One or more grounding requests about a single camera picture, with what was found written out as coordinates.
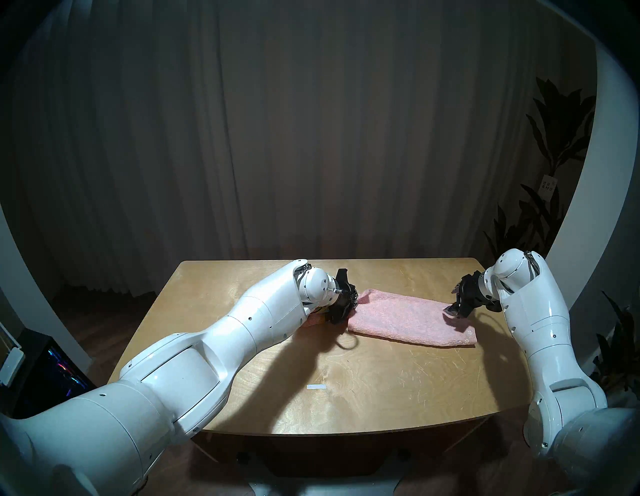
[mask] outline table top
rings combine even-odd
[[[120,357],[120,368],[174,332],[198,332],[223,317],[255,282],[288,260],[187,261],[173,273]],[[475,259],[310,260],[348,269],[358,292],[379,289],[453,302]],[[301,328],[240,370],[227,405],[206,430],[248,435],[337,434],[434,426],[491,415],[531,401],[524,354],[503,314],[470,317],[478,343],[433,348],[322,324]],[[322,384],[326,388],[308,389]]]

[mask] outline leaf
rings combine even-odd
[[[607,293],[602,291],[602,294],[607,298],[607,300],[609,300],[609,303],[611,304],[611,308],[613,308],[613,311],[616,313],[616,317],[618,318],[618,320],[622,324],[622,327],[625,330],[625,333],[627,335],[634,336],[634,317],[633,317],[633,315],[631,315],[631,313],[627,312],[626,310],[621,310],[620,307],[618,306],[618,304],[615,301],[613,301],[607,295]]]
[[[536,103],[536,107],[538,107],[538,112],[540,113],[540,117],[542,117],[542,124],[545,126],[546,132],[549,125],[549,110],[547,106],[537,98],[534,98],[533,101]]]
[[[519,203],[520,210],[529,218],[533,223],[533,227],[536,232],[540,235],[540,239],[545,238],[545,230],[542,227],[542,221],[540,220],[540,213],[531,205],[529,205],[524,200],[520,200]]]
[[[614,372],[625,371],[625,336],[622,324],[616,322],[616,327],[611,338],[611,368]]]
[[[545,97],[545,82],[542,81],[539,77],[536,78],[536,84],[538,85],[538,89],[540,90],[540,94],[542,97]]]
[[[580,109],[580,92],[581,91],[582,90],[572,91],[571,93],[569,93],[569,96],[567,96],[567,101],[569,103],[571,112],[575,112]]]
[[[551,202],[549,205],[549,213],[551,214],[551,217],[554,219],[558,218],[558,211],[560,209],[560,192],[558,191],[558,188],[556,187],[554,189],[553,195],[551,195]]]
[[[549,152],[547,152],[547,147],[545,146],[545,140],[543,140],[542,133],[538,129],[538,124],[536,124],[536,121],[529,114],[527,114],[527,119],[529,119],[529,123],[531,124],[533,137],[536,139],[536,143],[538,144],[540,153],[542,153],[542,156],[547,160],[547,162],[551,163],[551,159],[549,158]]]
[[[569,160],[572,156],[577,154],[578,152],[582,152],[585,148],[589,146],[589,140],[591,136],[582,136],[573,142],[569,148],[567,148],[564,152],[560,154],[558,157],[558,166],[564,164],[567,160]]]
[[[491,248],[491,253],[493,255],[493,257],[497,260],[498,259],[498,250],[495,249],[494,245],[493,245],[493,241],[491,239],[491,237],[486,233],[486,231],[483,231],[484,236],[487,240],[487,242],[489,243],[489,248]]]
[[[611,367],[611,348],[609,342],[602,334],[596,334],[598,338],[598,345],[600,346],[600,354],[602,355],[602,365],[606,371],[610,371]]]
[[[554,220],[551,218],[551,214],[549,214],[549,212],[547,211],[547,207],[545,206],[545,203],[542,200],[542,198],[540,198],[538,194],[526,184],[521,184],[521,186],[529,194],[533,202],[536,204],[536,207],[538,207],[538,210],[540,211],[542,216],[545,218],[545,221],[547,221],[547,225],[551,226]]]
[[[596,104],[596,97],[594,95],[590,97],[586,97],[582,103],[580,104],[580,113],[582,114],[582,118],[593,109],[593,106]]]
[[[601,375],[604,375],[604,365],[600,361],[600,357],[599,356],[596,356],[593,359],[593,365],[595,365],[598,368],[598,370],[600,371]]]
[[[593,124],[593,116],[594,116],[595,112],[590,112],[590,114],[587,116],[587,119],[584,121],[584,128],[582,130],[583,134],[585,136],[590,135],[591,134],[591,124]]]
[[[607,300],[609,300],[611,308],[613,308],[613,311],[616,313],[618,322],[620,322],[622,327],[624,336],[623,343],[627,351],[625,360],[629,363],[633,359],[634,351],[636,349],[634,343],[636,339],[634,316],[627,310],[621,310],[618,304],[613,301],[607,293],[602,291],[602,294],[607,298]]]
[[[545,99],[545,103],[547,106],[554,107],[559,104],[561,94],[556,88],[555,84],[551,82],[550,79],[545,81],[545,91],[542,93],[543,98]]]
[[[498,205],[498,226],[500,227],[500,238],[504,237],[504,232],[507,229],[507,216],[504,214],[504,210]]]

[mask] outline white wall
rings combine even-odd
[[[0,207],[0,289],[22,323],[51,336],[67,356],[86,372],[91,358],[69,334],[31,277],[13,241]]]
[[[591,277],[622,210],[636,160],[638,100],[633,81],[596,46],[598,91],[582,174],[547,264],[569,308]]]

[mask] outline wooden floor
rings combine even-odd
[[[155,299],[66,287],[53,308],[95,358],[89,376],[107,382],[120,355]],[[570,489],[552,461],[535,460],[522,438],[526,409],[496,415],[437,458],[420,458],[398,484],[397,496],[531,495]],[[189,442],[165,451],[141,495],[252,495],[233,466],[211,461]]]

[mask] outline gray curtain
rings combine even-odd
[[[66,0],[0,119],[63,276],[139,294],[186,259],[482,260],[541,170],[536,75],[595,92],[533,1]]]

